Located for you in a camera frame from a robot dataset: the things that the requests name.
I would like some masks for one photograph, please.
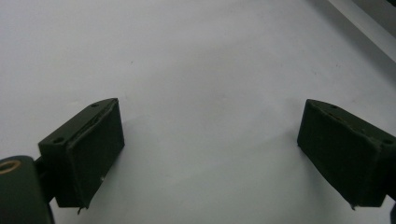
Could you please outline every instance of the white surface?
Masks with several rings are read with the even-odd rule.
[[[352,0],[329,1],[396,62],[396,38],[394,36],[367,15]]]
[[[389,223],[296,144],[306,98],[396,134],[396,64],[327,1],[3,1],[0,157],[120,99],[126,147],[57,224]]]

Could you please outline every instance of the screw hole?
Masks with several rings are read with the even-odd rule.
[[[63,140],[64,140],[64,138],[59,137],[59,138],[54,139],[52,142],[55,144],[58,144],[58,143],[62,143]]]
[[[0,175],[6,174],[18,168],[20,161],[5,161],[0,164]]]
[[[382,141],[383,143],[385,143],[385,144],[387,144],[387,145],[391,145],[391,144],[393,144],[393,142],[392,141],[390,141],[390,140],[388,140],[388,139],[385,139],[384,141]]]

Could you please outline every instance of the dark green plastic part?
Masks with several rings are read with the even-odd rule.
[[[60,207],[88,208],[124,147],[118,99],[87,106],[38,144]]]
[[[298,145],[352,205],[381,206],[396,159],[396,138],[344,109],[307,100]]]

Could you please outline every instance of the white table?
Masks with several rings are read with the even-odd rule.
[[[297,147],[307,98],[396,134],[396,63],[328,1],[3,1],[0,37],[0,158],[120,99],[125,149],[57,224],[389,223]]]

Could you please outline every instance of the white background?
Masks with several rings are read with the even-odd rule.
[[[323,0],[2,1],[0,158],[118,97],[126,146],[57,224],[389,223],[297,147],[304,101],[396,134],[396,63]]]

